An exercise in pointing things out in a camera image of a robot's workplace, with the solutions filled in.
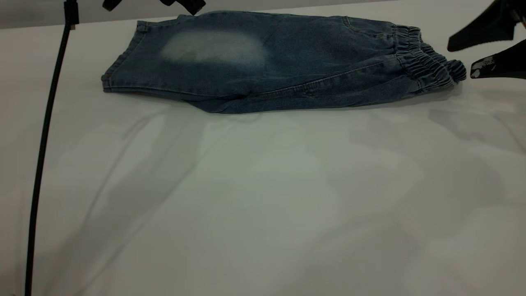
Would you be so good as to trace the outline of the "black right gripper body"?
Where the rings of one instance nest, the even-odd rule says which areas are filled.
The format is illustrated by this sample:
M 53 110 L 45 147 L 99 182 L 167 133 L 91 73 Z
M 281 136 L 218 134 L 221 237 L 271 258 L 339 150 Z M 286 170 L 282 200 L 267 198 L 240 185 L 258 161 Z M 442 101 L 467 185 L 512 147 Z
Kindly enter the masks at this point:
M 513 11 L 515 18 L 521 23 L 524 28 L 526 27 L 526 1 L 525 0 L 512 0 Z

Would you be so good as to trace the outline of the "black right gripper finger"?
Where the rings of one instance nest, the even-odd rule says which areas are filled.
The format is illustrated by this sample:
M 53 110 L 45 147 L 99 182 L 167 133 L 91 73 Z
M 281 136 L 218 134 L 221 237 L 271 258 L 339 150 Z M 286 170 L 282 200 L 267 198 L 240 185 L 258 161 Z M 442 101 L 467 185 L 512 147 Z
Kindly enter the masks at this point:
M 526 78 L 526 41 L 523 40 L 502 52 L 480 59 L 471 65 L 470 77 Z
M 447 50 L 458 52 L 490 42 L 509 41 L 516 27 L 516 1 L 494 0 L 476 19 L 449 38 Z

